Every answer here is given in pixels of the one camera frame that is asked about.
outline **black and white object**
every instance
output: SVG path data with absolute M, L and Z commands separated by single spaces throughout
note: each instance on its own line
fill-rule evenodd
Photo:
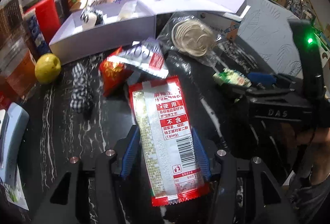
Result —
M 88 112 L 93 104 L 92 89 L 86 68 L 77 63 L 72 69 L 73 92 L 71 95 L 70 107 L 78 112 Z
M 82 21 L 82 29 L 88 30 L 94 26 L 103 24 L 103 12 L 100 10 L 94 9 L 92 6 L 87 6 L 83 9 L 80 20 Z

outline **white cardboard box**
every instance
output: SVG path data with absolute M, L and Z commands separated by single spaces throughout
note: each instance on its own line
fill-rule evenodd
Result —
M 121 45 L 132 44 L 156 35 L 156 15 L 175 11 L 206 11 L 230 20 L 240 21 L 243 13 L 235 15 L 245 0 L 137 0 L 134 17 L 117 22 L 122 6 L 120 3 L 101 4 L 96 7 L 107 14 L 104 25 L 83 31 L 81 11 L 69 16 L 57 31 L 49 45 L 62 65 Z

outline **red sauce packet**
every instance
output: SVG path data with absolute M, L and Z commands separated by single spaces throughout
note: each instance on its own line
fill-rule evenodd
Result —
M 118 55 L 122 50 L 123 48 L 119 47 L 100 64 L 99 71 L 102 74 L 103 96 L 105 97 L 111 94 L 113 90 L 133 73 L 133 71 L 127 69 L 124 64 L 109 61 L 110 56 Z

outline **yellow lemon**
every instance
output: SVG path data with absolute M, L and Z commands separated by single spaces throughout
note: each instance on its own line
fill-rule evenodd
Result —
M 42 55 L 34 68 L 34 74 L 41 84 L 53 82 L 61 72 L 61 62 L 54 54 Z

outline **checkered cloth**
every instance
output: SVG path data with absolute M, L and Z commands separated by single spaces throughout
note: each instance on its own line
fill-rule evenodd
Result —
M 72 75 L 74 80 L 70 107 L 78 113 L 87 112 L 93 104 L 93 97 L 86 69 L 77 63 L 72 69 Z

